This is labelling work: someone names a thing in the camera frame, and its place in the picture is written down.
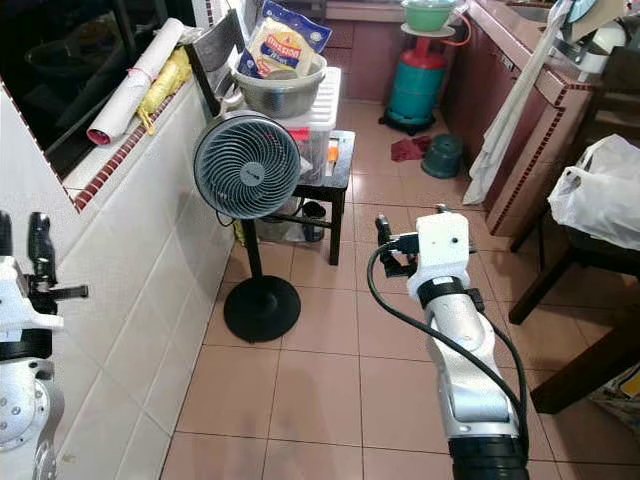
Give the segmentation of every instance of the white plastic bag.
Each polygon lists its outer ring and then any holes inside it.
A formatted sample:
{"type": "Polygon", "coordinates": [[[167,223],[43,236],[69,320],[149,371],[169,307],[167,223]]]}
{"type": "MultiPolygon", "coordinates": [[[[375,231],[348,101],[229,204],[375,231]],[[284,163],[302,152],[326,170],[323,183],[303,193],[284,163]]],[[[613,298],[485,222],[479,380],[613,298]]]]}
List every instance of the white plastic bag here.
{"type": "Polygon", "coordinates": [[[548,200],[559,224],[640,250],[640,149],[618,135],[600,140],[565,168],[548,200]]]}

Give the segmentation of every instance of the red cloth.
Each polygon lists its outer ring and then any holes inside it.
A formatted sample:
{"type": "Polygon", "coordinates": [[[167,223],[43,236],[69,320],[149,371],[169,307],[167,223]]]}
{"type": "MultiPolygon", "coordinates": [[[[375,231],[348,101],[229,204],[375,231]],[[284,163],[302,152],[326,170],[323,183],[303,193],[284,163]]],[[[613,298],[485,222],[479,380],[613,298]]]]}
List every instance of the red cloth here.
{"type": "Polygon", "coordinates": [[[400,140],[391,145],[391,160],[394,162],[421,160],[429,145],[431,145],[431,137],[429,135],[400,140]]]}

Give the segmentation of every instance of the yellow bag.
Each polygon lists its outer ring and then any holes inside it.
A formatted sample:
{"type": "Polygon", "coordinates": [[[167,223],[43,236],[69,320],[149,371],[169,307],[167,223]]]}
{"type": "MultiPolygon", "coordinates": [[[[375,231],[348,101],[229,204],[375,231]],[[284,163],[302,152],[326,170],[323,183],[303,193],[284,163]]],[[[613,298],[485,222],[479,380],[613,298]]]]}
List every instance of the yellow bag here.
{"type": "Polygon", "coordinates": [[[138,106],[138,116],[147,129],[149,135],[155,133],[151,115],[169,95],[173,95],[178,88],[191,78],[191,65],[184,47],[175,50],[167,63],[164,64],[158,78],[138,106]]]}

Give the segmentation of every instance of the metal bowl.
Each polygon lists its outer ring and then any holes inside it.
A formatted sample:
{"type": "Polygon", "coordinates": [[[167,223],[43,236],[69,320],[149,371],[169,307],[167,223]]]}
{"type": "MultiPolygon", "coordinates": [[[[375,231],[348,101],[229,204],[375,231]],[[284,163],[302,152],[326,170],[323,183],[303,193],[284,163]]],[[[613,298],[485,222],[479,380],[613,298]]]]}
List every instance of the metal bowl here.
{"type": "Polygon", "coordinates": [[[235,70],[233,76],[250,108],[271,118],[291,118],[311,108],[326,71],[327,61],[316,54],[306,77],[264,80],[235,70]]]}

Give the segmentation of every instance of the black container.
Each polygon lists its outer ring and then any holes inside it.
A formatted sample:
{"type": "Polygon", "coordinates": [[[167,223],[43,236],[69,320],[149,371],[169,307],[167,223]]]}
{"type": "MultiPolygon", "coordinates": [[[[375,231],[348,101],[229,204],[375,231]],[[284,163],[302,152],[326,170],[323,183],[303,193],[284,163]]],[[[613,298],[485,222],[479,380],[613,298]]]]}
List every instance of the black container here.
{"type": "MultiPolygon", "coordinates": [[[[327,211],[318,202],[307,202],[302,206],[302,216],[313,220],[323,220],[327,211]]],[[[307,242],[319,242],[324,238],[324,227],[302,225],[304,239],[307,242]]]]}

